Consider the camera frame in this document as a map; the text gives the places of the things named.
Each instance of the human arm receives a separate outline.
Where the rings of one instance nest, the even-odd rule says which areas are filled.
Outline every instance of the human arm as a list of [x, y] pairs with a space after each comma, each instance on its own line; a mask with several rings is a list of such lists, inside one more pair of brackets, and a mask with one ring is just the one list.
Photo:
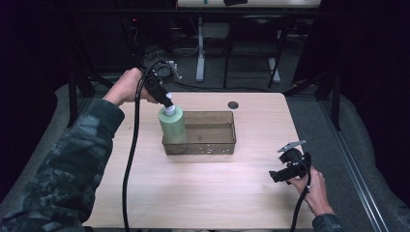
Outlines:
[[[18, 209], [3, 218], [0, 231], [83, 231], [112, 138], [124, 119], [118, 105], [133, 101], [141, 76], [137, 69], [125, 72], [103, 100], [77, 119], [25, 186]], [[154, 102], [145, 90], [141, 98]]]
[[[310, 168], [310, 176], [310, 189], [309, 193], [305, 197], [305, 201], [309, 204], [313, 214], [316, 216], [312, 222], [314, 231], [344, 231], [340, 225], [339, 219], [328, 202], [325, 178], [323, 177], [323, 174], [312, 166]], [[299, 194], [301, 194], [308, 182], [308, 175], [305, 175], [301, 179], [289, 179], [288, 182], [296, 188]]]

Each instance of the black curtain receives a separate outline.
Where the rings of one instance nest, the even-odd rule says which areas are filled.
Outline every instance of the black curtain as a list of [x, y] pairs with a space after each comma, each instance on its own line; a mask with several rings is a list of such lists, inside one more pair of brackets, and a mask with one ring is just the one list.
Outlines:
[[54, 113], [67, 66], [35, 1], [2, 1], [0, 199], [30, 159]]
[[409, 10], [405, 1], [322, 0], [322, 13], [360, 17], [316, 20], [294, 81], [338, 68], [341, 94], [355, 104], [366, 125], [376, 166], [410, 206]]

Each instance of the gray floor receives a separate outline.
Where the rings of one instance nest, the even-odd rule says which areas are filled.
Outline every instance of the gray floor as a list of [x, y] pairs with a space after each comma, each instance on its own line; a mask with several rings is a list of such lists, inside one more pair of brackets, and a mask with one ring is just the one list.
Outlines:
[[[276, 84], [272, 89], [267, 88], [269, 81], [267, 78], [240, 78], [229, 79], [230, 89], [221, 90], [223, 58], [220, 56], [218, 43], [215, 46], [209, 43], [206, 48], [205, 80], [202, 83], [196, 83], [194, 80], [197, 53], [192, 56], [182, 56], [176, 51], [171, 57], [158, 53], [155, 58], [156, 60], [161, 58], [175, 60], [183, 76], [182, 82], [192, 86], [190, 90], [180, 86], [168, 86], [171, 92], [269, 91], [283, 93], [292, 87], [293, 72], [303, 45], [304, 43], [299, 40], [288, 40], [279, 65], [281, 84]], [[184, 49], [184, 52], [189, 54], [192, 50]], [[96, 88], [100, 90], [97, 97], [106, 91], [98, 84]], [[341, 131], [335, 131], [328, 120], [328, 102], [316, 101], [311, 96], [314, 90], [315, 87], [312, 86], [304, 93], [286, 99], [299, 137], [307, 141], [304, 151], [312, 154], [313, 165], [324, 173], [329, 200], [342, 219], [346, 231], [410, 231], [409, 209], [390, 192], [383, 176], [375, 167], [371, 141], [354, 105], [346, 98], [342, 98]], [[1, 203], [1, 218], [15, 207], [22, 186], [33, 176], [46, 152], [66, 130], [69, 122], [67, 86], [59, 89], [56, 95], [59, 102], [54, 117], [14, 188]], [[98, 229], [97, 231], [122, 231], [122, 229]]]

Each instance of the table leg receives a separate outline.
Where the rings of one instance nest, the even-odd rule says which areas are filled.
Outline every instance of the table leg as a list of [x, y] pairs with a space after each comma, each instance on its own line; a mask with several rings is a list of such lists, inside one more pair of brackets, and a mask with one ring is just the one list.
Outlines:
[[202, 17], [198, 19], [198, 46], [199, 46], [199, 54], [198, 54], [198, 65], [196, 67], [196, 82], [202, 82], [204, 81], [204, 69], [205, 69]]
[[[273, 70], [273, 69], [275, 68], [275, 64], [276, 64], [275, 58], [269, 58], [269, 59], [268, 59], [268, 62], [269, 62], [269, 68], [270, 68], [271, 70]], [[274, 79], [274, 83], [276, 83], [276, 84], [279, 84], [279, 83], [280, 83], [280, 76], [279, 76], [278, 69], [275, 71], [275, 74], [271, 73], [271, 78], [272, 78], [272, 77], [273, 77], [273, 79]]]

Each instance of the dark circular hole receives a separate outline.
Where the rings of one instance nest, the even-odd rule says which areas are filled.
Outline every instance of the dark circular hole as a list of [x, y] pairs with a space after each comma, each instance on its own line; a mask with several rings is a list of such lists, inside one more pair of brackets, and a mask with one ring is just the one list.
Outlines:
[[235, 101], [230, 101], [229, 104], [228, 104], [228, 107], [231, 108], [231, 109], [236, 109], [236, 108], [239, 107], [239, 104]]

